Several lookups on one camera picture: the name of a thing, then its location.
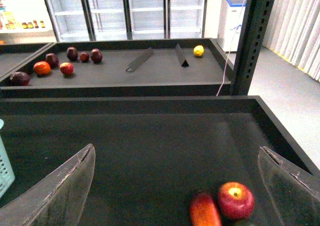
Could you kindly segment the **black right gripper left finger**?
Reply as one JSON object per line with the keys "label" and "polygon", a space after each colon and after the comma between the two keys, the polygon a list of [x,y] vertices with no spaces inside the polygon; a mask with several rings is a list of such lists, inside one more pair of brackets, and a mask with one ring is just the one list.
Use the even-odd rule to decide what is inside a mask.
{"label": "black right gripper left finger", "polygon": [[96,151],[88,144],[0,209],[2,226],[76,226],[92,185]]}

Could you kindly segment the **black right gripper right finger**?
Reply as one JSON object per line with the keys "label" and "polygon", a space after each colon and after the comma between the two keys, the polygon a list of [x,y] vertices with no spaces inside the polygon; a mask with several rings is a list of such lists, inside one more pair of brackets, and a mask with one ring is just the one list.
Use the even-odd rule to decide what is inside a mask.
{"label": "black right gripper right finger", "polygon": [[320,179],[270,148],[257,156],[262,182],[282,226],[320,224]]}

